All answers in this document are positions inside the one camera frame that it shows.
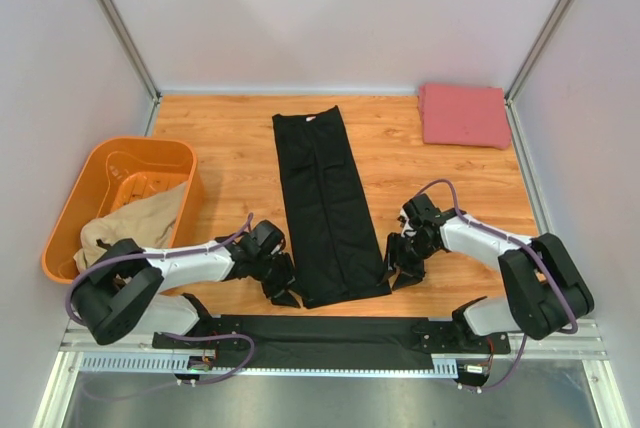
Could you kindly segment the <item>black t shirt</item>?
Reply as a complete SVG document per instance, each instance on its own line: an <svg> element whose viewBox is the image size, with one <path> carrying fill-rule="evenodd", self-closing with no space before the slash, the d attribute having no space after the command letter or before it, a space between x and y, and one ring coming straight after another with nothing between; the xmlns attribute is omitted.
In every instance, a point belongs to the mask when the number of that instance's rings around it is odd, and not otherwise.
<svg viewBox="0 0 640 428"><path fill-rule="evenodd" d="M303 305L386 296L385 265L337 106L272 117L279 177Z"/></svg>

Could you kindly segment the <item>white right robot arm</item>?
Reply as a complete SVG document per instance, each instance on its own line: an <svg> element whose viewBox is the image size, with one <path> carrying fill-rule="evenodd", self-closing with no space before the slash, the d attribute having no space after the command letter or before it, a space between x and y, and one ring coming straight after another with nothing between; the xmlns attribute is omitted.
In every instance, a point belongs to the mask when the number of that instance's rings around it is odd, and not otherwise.
<svg viewBox="0 0 640 428"><path fill-rule="evenodd" d="M398 220L401 230L387 236L384 256L388 274L396 276L395 290L422 282L426 260L438 252L463 254L501 275L504 297L481 297L452 313L450 338L462 351L475 350L499 332L521 332L534 340L573 333L577 320L595 308L571 255L552 233L506 232L455 207L442 211L426 194L406 202Z"/></svg>

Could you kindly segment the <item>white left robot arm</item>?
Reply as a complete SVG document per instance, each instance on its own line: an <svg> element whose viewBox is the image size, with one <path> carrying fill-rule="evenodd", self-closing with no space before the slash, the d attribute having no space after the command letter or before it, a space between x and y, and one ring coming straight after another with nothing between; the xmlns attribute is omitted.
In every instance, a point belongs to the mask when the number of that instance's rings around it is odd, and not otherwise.
<svg viewBox="0 0 640 428"><path fill-rule="evenodd" d="M200 245L148 248L133 239L117 241L76 276L65 310L95 342L109 345L138 325L158 294L201 282L252 278L275 306L298 308L302 296L283 232L272 222L252 225Z"/></svg>

